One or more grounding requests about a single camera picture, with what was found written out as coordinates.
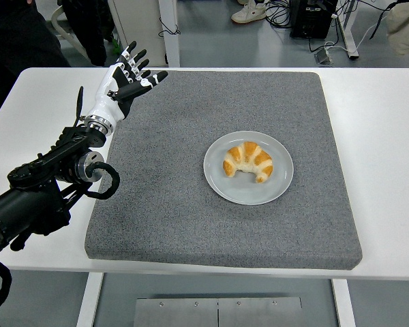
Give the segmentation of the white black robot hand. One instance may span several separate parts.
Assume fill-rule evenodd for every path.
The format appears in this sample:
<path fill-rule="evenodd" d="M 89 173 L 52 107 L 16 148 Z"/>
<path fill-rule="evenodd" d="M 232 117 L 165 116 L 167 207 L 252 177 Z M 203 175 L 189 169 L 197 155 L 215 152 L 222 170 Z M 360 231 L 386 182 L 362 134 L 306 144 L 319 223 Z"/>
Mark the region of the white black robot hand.
<path fill-rule="evenodd" d="M 168 76 L 165 71 L 152 74 L 146 70 L 147 51 L 134 54 L 135 47 L 133 41 L 108 68 L 95 94 L 95 105 L 86 115 L 86 124 L 99 121 L 106 129 L 114 129 L 114 125 L 128 116 L 137 97 L 148 93 Z"/>

